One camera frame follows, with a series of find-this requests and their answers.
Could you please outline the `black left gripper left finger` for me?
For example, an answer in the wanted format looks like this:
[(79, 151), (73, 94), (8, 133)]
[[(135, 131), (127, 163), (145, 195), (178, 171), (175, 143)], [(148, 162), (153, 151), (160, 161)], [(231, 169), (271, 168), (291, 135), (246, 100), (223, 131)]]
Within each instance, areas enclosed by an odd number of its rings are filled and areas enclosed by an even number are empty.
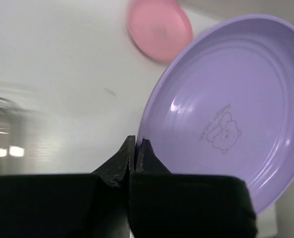
[(88, 174), (0, 176), (0, 238), (127, 238), (135, 137)]

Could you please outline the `purple plate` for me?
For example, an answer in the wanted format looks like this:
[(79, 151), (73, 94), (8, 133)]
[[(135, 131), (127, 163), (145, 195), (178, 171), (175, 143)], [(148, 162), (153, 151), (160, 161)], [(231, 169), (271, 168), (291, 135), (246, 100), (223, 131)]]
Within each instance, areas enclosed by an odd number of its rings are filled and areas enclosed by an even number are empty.
[(294, 179), (294, 26), (248, 14), (199, 35), (154, 87), (143, 139), (174, 174), (244, 180), (261, 214)]

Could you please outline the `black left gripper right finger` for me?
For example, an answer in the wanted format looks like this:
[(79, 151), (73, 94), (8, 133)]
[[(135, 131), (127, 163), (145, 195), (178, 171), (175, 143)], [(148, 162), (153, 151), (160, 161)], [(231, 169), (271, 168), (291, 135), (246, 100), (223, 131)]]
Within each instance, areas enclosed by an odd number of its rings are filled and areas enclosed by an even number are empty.
[(258, 229), (244, 181), (172, 174), (151, 142), (129, 174), (129, 224), (136, 238), (254, 238)]

